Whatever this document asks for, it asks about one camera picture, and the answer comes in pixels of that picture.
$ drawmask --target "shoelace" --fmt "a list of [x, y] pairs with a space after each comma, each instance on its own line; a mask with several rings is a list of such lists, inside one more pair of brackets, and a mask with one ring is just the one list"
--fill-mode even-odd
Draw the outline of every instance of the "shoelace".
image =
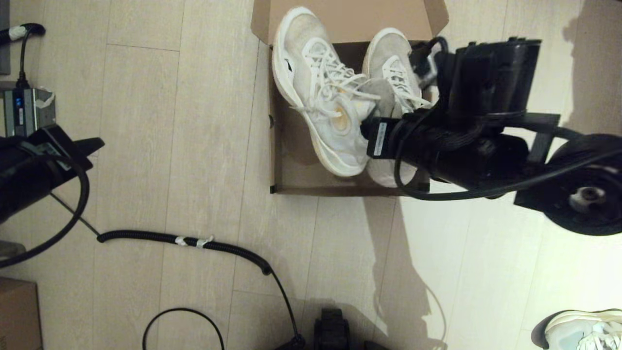
[[408, 84], [408, 77], [404, 69], [389, 69], [391, 75], [389, 81], [394, 87], [395, 94], [401, 105], [408, 106], [415, 110], [424, 106], [430, 106], [430, 102], [415, 95], [411, 86]]
[[599, 322], [594, 332], [579, 341], [577, 350], [619, 350], [622, 339], [622, 324]]
[[320, 89], [315, 99], [309, 101], [309, 106], [296, 109], [307, 112], [319, 111], [320, 118], [321, 116], [338, 118], [341, 113], [322, 107], [322, 103], [332, 101], [339, 93], [349, 93], [365, 100], [380, 99], [380, 96], [360, 92], [358, 89], [367, 84], [369, 79], [366, 79], [364, 74], [355, 74], [353, 69], [347, 68], [325, 45], [315, 44], [305, 57], [312, 59], [311, 68], [318, 70]]

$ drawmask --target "shoe box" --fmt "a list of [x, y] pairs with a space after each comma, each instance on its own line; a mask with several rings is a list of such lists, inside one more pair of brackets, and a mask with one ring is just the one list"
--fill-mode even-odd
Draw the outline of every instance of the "shoe box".
[[35, 283], [0, 278], [0, 349], [42, 349]]
[[[356, 72], [361, 72], [369, 41], [380, 30], [398, 28], [415, 42], [430, 40], [449, 22], [443, 0], [255, 0], [251, 30], [271, 46], [281, 19], [297, 6], [307, 7], [318, 16], [341, 61]], [[266, 186], [270, 186], [271, 193], [400, 195], [395, 188], [376, 184], [366, 172], [338, 177], [326, 170], [315, 155], [304, 119], [290, 108], [276, 88], [271, 68], [268, 79], [270, 112], [266, 118], [270, 121], [267, 131], [270, 132], [272, 182]]]

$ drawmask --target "wooden floor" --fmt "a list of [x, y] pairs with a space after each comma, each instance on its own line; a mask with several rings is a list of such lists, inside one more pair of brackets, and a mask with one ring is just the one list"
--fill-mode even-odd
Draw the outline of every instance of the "wooden floor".
[[[454, 48], [513, 35], [544, 40], [531, 110], [562, 113], [583, 132], [622, 133], [622, 2], [446, 3], [442, 34]], [[307, 339], [321, 308], [337, 305], [357, 339], [392, 350], [523, 350], [553, 312], [622, 308], [622, 235], [567, 232], [510, 196], [429, 203], [268, 194], [268, 49], [250, 31], [252, 6], [12, 1], [14, 25], [48, 29], [29, 44], [31, 82], [57, 94], [58, 121], [73, 139], [106, 141], [88, 173], [85, 217], [99, 230], [214, 235], [254, 250], [279, 273]], [[75, 203], [78, 186], [57, 192]], [[0, 239], [31, 247], [68, 218], [47, 198], [2, 225]], [[229, 350], [269, 350], [290, 338], [274, 281], [223, 253], [99, 244], [78, 224], [0, 275], [38, 283], [46, 350], [140, 349], [147, 322], [175, 306], [211, 316]], [[165, 316], [149, 343], [218, 348], [209, 325], [189, 315]]]

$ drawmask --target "white sneaker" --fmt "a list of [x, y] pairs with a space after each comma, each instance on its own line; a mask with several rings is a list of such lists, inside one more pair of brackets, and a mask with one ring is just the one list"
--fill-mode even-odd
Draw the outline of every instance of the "white sneaker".
[[[411, 45], [406, 36], [395, 28], [381, 30], [369, 43], [363, 74], [372, 79], [385, 79], [393, 89], [395, 106], [391, 111], [381, 111], [384, 117], [401, 118], [404, 113], [418, 108], [430, 108], [431, 104], [421, 97], [419, 81], [412, 71], [408, 59]], [[390, 159], [372, 159], [367, 172], [378, 184], [384, 187], [397, 187], [394, 178], [395, 161]], [[417, 168], [402, 163], [402, 181], [408, 183], [417, 172]]]
[[337, 176], [363, 172], [369, 158], [360, 123], [379, 100], [359, 91], [367, 78], [341, 63], [326, 29], [304, 7], [285, 15], [273, 50], [277, 88], [305, 118], [320, 162]]
[[622, 350], [622, 311], [566, 311], [544, 331], [550, 350]]

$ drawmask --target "shoe sole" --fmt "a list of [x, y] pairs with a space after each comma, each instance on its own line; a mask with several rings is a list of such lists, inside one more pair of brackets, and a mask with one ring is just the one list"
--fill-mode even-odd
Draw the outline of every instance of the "shoe sole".
[[546, 326], [544, 330], [545, 333], [548, 333], [553, 327], [558, 326], [563, 323], [568, 323], [576, 320], [587, 320], [587, 321], [617, 321], [620, 322], [622, 320], [622, 310], [619, 309], [609, 309], [603, 311], [596, 311], [592, 313], [587, 313], [579, 310], [569, 310], [560, 313], [555, 316], [549, 324]]
[[367, 77], [369, 78], [371, 78], [370, 76], [371, 67], [369, 66], [371, 64], [371, 56], [374, 54], [374, 51], [376, 51], [376, 46], [378, 45], [378, 42], [380, 42], [380, 40], [383, 37], [389, 34], [397, 34], [403, 37], [404, 40], [408, 41], [404, 33], [402, 33], [399, 29], [384, 28], [383, 30], [379, 31], [378, 34], [374, 36], [374, 39], [372, 39], [371, 42], [369, 43], [369, 47], [367, 48], [367, 53], [365, 53], [365, 58], [363, 59], [363, 74], [367, 75]]
[[[274, 47], [272, 50], [272, 71], [274, 72], [274, 82], [276, 83], [276, 87], [281, 93], [281, 95], [285, 98], [285, 100], [291, 105], [299, 108], [304, 107], [300, 96], [294, 89], [293, 84], [289, 82], [287, 78], [287, 72], [285, 72], [285, 67], [281, 64], [281, 52], [280, 50], [285, 50], [285, 34], [289, 29], [292, 21], [303, 14], [308, 14], [313, 17], [316, 17], [313, 12], [311, 12], [306, 7], [295, 7], [287, 12], [281, 20], [279, 27], [276, 30]], [[320, 163], [324, 165], [324, 167], [329, 170], [331, 173], [341, 176], [341, 177], [350, 177], [359, 175], [365, 169], [365, 165], [361, 167], [353, 167], [345, 163], [334, 164], [333, 161], [330, 161], [330, 158], [339, 161], [339, 155], [333, 152], [328, 145], [326, 145], [322, 139], [320, 138], [315, 125], [311, 122], [311, 118], [309, 114], [304, 111], [299, 111], [299, 113], [304, 117], [305, 122], [309, 128], [311, 134], [311, 142], [313, 144], [313, 149], [315, 150], [315, 154], [317, 158], [320, 160]]]

